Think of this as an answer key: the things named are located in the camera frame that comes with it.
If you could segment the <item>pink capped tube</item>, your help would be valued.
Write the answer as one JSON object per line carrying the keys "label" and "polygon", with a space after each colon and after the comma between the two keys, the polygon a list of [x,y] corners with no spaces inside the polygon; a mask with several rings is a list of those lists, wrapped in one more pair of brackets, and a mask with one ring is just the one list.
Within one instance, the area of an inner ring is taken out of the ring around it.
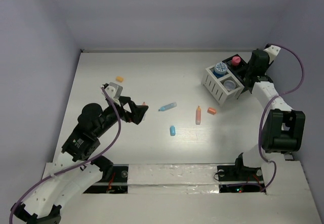
{"label": "pink capped tube", "polygon": [[237,67],[241,62],[240,56],[233,56],[231,59],[231,66],[232,67]]}

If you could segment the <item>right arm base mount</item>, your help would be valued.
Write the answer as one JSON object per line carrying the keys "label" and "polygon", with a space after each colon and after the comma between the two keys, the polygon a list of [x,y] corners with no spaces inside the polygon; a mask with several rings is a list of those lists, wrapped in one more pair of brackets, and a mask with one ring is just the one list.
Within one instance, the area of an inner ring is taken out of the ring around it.
{"label": "right arm base mount", "polygon": [[213,178],[220,193],[257,193],[265,187],[261,168],[218,165]]}

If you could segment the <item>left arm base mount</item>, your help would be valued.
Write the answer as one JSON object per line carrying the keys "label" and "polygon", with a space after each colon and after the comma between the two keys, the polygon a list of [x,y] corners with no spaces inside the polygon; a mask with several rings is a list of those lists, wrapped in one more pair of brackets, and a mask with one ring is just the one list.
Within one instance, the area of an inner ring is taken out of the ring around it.
{"label": "left arm base mount", "polygon": [[102,178],[84,191],[84,194],[127,194],[128,165],[114,165],[109,178]]}

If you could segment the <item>clear round jar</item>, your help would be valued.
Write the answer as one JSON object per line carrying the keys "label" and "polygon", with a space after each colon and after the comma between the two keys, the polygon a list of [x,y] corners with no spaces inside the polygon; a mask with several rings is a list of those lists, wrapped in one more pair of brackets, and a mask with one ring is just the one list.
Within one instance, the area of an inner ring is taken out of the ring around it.
{"label": "clear round jar", "polygon": [[234,89],[236,89],[236,83],[233,80],[226,80],[223,83],[223,86],[230,92]]}

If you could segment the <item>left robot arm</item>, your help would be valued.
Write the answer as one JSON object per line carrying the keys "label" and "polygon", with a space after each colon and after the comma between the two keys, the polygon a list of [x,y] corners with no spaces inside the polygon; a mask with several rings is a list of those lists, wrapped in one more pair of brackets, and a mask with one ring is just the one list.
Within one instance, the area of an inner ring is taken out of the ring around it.
{"label": "left robot arm", "polygon": [[9,222],[17,217],[25,223],[59,223],[63,209],[74,202],[90,186],[114,178],[113,163],[103,154],[92,154],[103,136],[115,123],[139,124],[148,106],[136,105],[131,98],[106,98],[109,106],[102,109],[90,103],[83,107],[77,125],[62,146],[45,178],[30,187],[12,206]]}

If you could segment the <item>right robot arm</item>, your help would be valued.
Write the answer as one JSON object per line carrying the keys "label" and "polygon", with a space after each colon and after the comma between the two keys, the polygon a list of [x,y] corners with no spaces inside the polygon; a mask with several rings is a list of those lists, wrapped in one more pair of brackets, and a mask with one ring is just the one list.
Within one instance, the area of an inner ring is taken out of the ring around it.
{"label": "right robot arm", "polygon": [[301,148],[306,116],[289,106],[283,96],[299,89],[304,80],[301,79],[295,88],[278,93],[273,80],[266,74],[281,49],[277,44],[269,44],[262,50],[252,51],[240,74],[245,89],[263,107],[256,146],[241,153],[235,160],[233,174],[240,180],[259,170],[263,163],[274,164],[272,154],[297,152]]}

